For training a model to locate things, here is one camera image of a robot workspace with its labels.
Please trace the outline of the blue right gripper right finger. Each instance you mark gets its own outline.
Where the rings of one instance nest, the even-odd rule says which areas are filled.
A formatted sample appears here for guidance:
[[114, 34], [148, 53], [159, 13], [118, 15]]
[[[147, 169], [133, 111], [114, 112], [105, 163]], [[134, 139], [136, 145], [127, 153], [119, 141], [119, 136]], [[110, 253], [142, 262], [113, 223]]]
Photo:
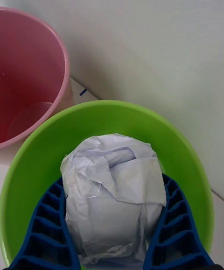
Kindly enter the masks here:
[[167, 205], [150, 241], [145, 270], [212, 270], [214, 262], [203, 247], [189, 204], [179, 185], [163, 174]]

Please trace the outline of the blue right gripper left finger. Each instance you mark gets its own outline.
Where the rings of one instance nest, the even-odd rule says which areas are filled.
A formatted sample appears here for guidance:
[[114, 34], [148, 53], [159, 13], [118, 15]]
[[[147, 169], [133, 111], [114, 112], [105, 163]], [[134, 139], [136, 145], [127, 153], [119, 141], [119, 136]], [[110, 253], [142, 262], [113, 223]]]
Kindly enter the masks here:
[[30, 219], [10, 270], [79, 270], [81, 265], [65, 222], [65, 195], [59, 178], [43, 194]]

